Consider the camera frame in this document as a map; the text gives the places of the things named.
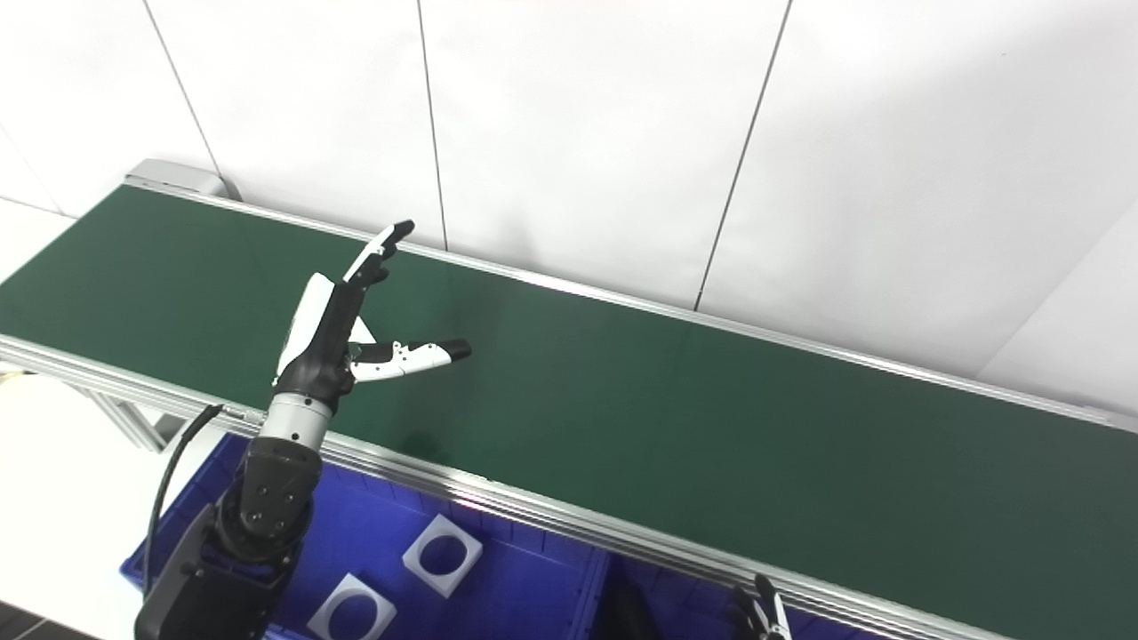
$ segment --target blue plastic bin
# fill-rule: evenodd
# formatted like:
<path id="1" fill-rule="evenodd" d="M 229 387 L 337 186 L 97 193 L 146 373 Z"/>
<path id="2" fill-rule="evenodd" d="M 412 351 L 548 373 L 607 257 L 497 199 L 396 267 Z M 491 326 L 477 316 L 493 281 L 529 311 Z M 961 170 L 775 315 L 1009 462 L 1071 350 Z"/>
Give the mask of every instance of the blue plastic bin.
<path id="1" fill-rule="evenodd" d="M 190 520 L 229 486 L 247 444 L 226 435 L 162 517 L 155 575 Z M 402 561 L 436 514 L 484 545 L 448 599 Z M 122 566 L 135 584 L 141 557 L 140 545 Z M 397 609 L 381 640 L 587 640 L 608 565 L 609 555 L 587 544 L 325 465 L 300 563 L 270 631 L 311 638 L 308 618 L 352 573 Z"/>
<path id="2" fill-rule="evenodd" d="M 612 559 L 610 572 L 613 579 L 640 589 L 666 640 L 731 640 L 726 586 L 619 556 Z M 866 631 L 789 607 L 786 618 L 794 640 L 877 640 Z"/>

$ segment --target white wall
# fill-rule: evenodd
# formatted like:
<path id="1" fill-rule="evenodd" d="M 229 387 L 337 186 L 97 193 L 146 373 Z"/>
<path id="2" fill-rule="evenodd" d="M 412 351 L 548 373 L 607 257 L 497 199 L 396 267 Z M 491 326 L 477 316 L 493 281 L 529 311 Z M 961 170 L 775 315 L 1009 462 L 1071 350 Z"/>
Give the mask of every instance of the white wall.
<path id="1" fill-rule="evenodd" d="M 0 198 L 81 215 L 142 157 L 216 166 L 257 204 L 1138 413 L 1131 0 L 794 0 L 742 161 L 785 0 L 149 1 L 0 6 Z"/>

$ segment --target robotic arm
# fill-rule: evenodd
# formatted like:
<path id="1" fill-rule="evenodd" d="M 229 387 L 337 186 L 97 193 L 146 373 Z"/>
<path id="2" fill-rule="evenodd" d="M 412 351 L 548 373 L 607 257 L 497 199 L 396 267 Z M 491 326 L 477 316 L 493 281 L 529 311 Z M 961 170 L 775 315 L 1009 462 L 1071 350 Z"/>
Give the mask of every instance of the robotic arm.
<path id="1" fill-rule="evenodd" d="M 320 479 L 320 445 L 356 381 L 448 364 L 470 355 L 463 339 L 377 343 L 360 319 L 364 295 L 411 221 L 388 227 L 344 278 L 310 278 L 289 328 L 261 432 L 233 484 L 190 524 L 146 593 L 138 640 L 261 638 L 302 551 Z"/>

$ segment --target black cable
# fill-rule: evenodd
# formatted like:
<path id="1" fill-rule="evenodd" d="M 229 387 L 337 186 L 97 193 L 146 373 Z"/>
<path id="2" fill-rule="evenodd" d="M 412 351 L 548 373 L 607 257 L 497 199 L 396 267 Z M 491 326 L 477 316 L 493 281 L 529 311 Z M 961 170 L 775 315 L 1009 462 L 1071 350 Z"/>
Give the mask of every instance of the black cable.
<path id="1" fill-rule="evenodd" d="M 221 404 L 211 404 L 201 413 L 198 413 L 198 417 L 182 432 L 182 437 L 179 438 L 178 444 L 174 446 L 174 452 L 170 454 L 166 473 L 162 476 L 162 482 L 158 483 L 158 494 L 154 497 L 154 508 L 150 510 L 150 526 L 147 527 L 146 532 L 146 547 L 142 551 L 143 598 L 150 593 L 150 548 L 154 545 L 154 534 L 158 528 L 158 515 L 162 512 L 163 502 L 166 501 L 166 490 L 170 487 L 170 478 L 174 475 L 174 467 L 178 466 L 178 460 L 182 457 L 182 452 L 185 451 L 185 446 L 193 440 L 193 436 L 198 435 L 201 427 L 206 426 L 209 420 L 213 420 L 217 413 L 221 413 Z"/>

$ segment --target white square foam block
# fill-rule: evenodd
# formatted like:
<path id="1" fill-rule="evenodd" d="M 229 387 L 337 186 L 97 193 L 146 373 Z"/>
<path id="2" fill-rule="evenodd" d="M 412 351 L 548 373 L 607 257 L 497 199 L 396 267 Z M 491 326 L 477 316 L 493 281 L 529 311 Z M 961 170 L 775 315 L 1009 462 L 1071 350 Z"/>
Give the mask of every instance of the white square foam block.
<path id="1" fill-rule="evenodd" d="M 422 552 L 432 540 L 444 536 L 451 536 L 461 542 L 467 548 L 467 557 L 459 565 L 459 568 L 453 572 L 445 575 L 435 575 L 423 568 Z M 478 542 L 472 535 L 459 528 L 459 525 L 438 515 L 419 534 L 419 538 L 411 544 L 411 548 L 403 553 L 403 566 L 407 567 L 411 573 L 418 575 L 420 580 L 429 584 L 435 591 L 438 591 L 444 598 L 450 598 L 451 593 L 454 593 L 454 590 L 459 588 L 459 583 L 470 573 L 470 568 L 475 566 L 475 563 L 478 561 L 481 555 L 481 542 Z"/>
<path id="2" fill-rule="evenodd" d="M 319 635 L 321 640 L 333 640 L 332 632 L 329 629 L 332 614 L 336 613 L 336 608 L 344 604 L 345 600 L 356 596 L 363 596 L 376 602 L 376 622 L 360 640 L 376 640 L 379 638 L 387 629 L 387 625 L 391 623 L 391 620 L 395 618 L 395 605 L 379 593 L 376 593 L 372 588 L 352 574 L 344 576 L 344 580 L 336 585 L 336 589 L 324 600 L 324 604 L 312 615 L 312 618 L 308 620 L 308 629 Z"/>

